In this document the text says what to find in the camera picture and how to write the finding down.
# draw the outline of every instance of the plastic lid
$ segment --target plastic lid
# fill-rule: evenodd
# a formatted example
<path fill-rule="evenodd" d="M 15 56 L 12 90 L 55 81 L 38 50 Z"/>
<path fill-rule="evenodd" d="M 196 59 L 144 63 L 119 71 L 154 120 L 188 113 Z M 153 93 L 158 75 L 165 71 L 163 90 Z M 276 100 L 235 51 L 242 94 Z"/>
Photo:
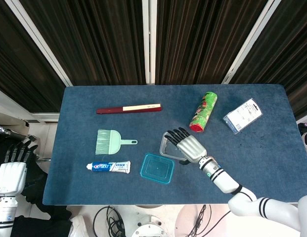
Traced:
<path fill-rule="evenodd" d="M 192 131 L 195 131 L 195 132 L 203 132 L 204 131 L 204 128 L 199 124 L 192 124 L 192 125 L 189 126 L 189 128 Z"/>
<path fill-rule="evenodd" d="M 146 154 L 140 175 L 162 184 L 170 183 L 174 170 L 174 161 L 151 153 Z"/>
<path fill-rule="evenodd" d="M 170 142 L 165 135 L 169 133 L 165 132 L 162 136 L 162 141 L 160 145 L 160 154 L 164 157 L 169 157 L 178 160 L 186 160 L 185 155 L 177 148 L 175 145 Z"/>

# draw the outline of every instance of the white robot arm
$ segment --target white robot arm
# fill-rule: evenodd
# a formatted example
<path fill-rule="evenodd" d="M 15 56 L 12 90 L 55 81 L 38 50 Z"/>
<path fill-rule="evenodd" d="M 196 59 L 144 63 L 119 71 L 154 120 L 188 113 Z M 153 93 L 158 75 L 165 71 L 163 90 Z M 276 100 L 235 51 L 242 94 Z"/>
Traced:
<path fill-rule="evenodd" d="M 37 145 L 28 149 L 31 141 L 12 145 L 0 165 L 0 237 L 9 237 L 18 206 L 16 196 L 25 186 L 27 160 Z"/>
<path fill-rule="evenodd" d="M 257 199 L 254 193 L 231 178 L 213 157 L 207 156 L 206 149 L 195 137 L 183 128 L 179 130 L 168 131 L 172 137 L 166 135 L 166 138 L 185 154 L 187 162 L 182 164 L 198 163 L 223 193 L 233 194 L 228 202 L 232 213 L 238 216 L 261 216 L 300 231 L 301 237 L 307 237 L 307 196 L 299 200 L 298 208 L 266 197 Z"/>

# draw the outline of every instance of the robot finger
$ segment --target robot finger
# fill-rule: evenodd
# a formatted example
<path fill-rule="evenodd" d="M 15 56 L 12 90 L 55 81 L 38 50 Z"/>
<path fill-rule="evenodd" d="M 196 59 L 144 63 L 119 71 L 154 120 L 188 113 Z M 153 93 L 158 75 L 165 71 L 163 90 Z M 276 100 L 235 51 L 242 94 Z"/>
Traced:
<path fill-rule="evenodd" d="M 25 143 L 22 148 L 20 149 L 20 152 L 18 154 L 18 157 L 17 157 L 17 161 L 20 162 L 21 159 L 25 156 L 26 154 L 26 150 L 28 149 L 28 145 L 27 143 Z"/>
<path fill-rule="evenodd" d="M 172 142 L 173 145 L 177 146 L 178 142 L 175 139 L 173 139 L 173 137 L 168 135 L 165 135 L 164 137 L 168 139 L 170 142 Z"/>
<path fill-rule="evenodd" d="M 185 138 L 186 138 L 186 136 L 185 136 L 183 133 L 181 133 L 180 131 L 178 131 L 177 129 L 173 129 L 173 131 L 174 131 L 181 139 L 185 139 Z"/>
<path fill-rule="evenodd" d="M 28 148 L 28 146 L 30 145 L 30 143 L 31 143 L 31 141 L 29 140 L 29 141 L 25 142 L 24 146 L 25 146 L 26 148 Z"/>
<path fill-rule="evenodd" d="M 182 165 L 190 164 L 189 160 L 179 160 L 178 162 Z"/>
<path fill-rule="evenodd" d="M 15 162 L 15 159 L 16 157 L 19 155 L 20 153 L 20 149 L 21 147 L 23 146 L 24 144 L 22 142 L 19 142 L 17 143 L 15 146 L 14 146 L 14 150 L 12 151 L 12 155 L 11 155 L 11 158 L 10 158 L 10 162 Z"/>
<path fill-rule="evenodd" d="M 178 128 L 186 137 L 190 136 L 190 134 L 182 127 Z"/>
<path fill-rule="evenodd" d="M 180 142 L 182 139 L 177 136 L 174 132 L 168 130 L 168 133 L 177 141 L 177 142 Z"/>
<path fill-rule="evenodd" d="M 24 157 L 24 159 L 23 159 L 23 162 L 26 162 L 26 163 L 27 163 L 27 160 L 28 160 L 29 156 L 31 156 L 31 155 L 33 154 L 34 150 L 35 150 L 37 147 L 38 147 L 38 145 L 35 145 L 35 146 L 32 146 L 31 148 L 29 148 L 29 149 L 27 150 L 26 155 L 25 155 L 25 157 Z"/>
<path fill-rule="evenodd" d="M 11 158 L 12 151 L 14 150 L 14 144 L 11 144 L 10 147 L 6 151 L 5 160 L 4 163 L 7 163 L 9 159 Z"/>

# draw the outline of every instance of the table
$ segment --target table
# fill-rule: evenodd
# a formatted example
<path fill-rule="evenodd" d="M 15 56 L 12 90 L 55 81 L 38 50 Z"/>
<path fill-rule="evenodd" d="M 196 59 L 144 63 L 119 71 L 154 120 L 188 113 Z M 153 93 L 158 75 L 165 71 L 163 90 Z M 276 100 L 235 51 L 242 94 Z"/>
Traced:
<path fill-rule="evenodd" d="M 274 84 L 74 86 L 65 89 L 51 166 L 46 205 L 227 203 L 198 165 L 175 164 L 170 184 L 141 178 L 146 153 L 159 154 L 162 135 L 188 129 L 202 96 L 218 100 L 204 133 L 193 134 L 237 182 L 257 197 L 296 202 L 307 195 L 307 155 L 285 90 Z M 253 98 L 263 116 L 234 135 L 222 118 Z M 97 115 L 101 107 L 161 103 L 154 113 Z M 97 130 L 114 129 L 136 139 L 114 155 L 95 155 Z M 130 160 L 130 174 L 96 173 L 93 161 Z"/>

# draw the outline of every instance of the green brush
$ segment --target green brush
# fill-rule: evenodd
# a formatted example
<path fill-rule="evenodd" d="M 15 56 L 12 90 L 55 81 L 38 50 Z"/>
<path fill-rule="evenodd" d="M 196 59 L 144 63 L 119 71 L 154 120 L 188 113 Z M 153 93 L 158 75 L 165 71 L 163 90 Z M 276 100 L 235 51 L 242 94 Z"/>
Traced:
<path fill-rule="evenodd" d="M 99 129 L 97 134 L 95 155 L 112 155 L 119 151 L 120 145 L 136 145 L 137 140 L 121 140 L 120 133 L 115 130 Z"/>

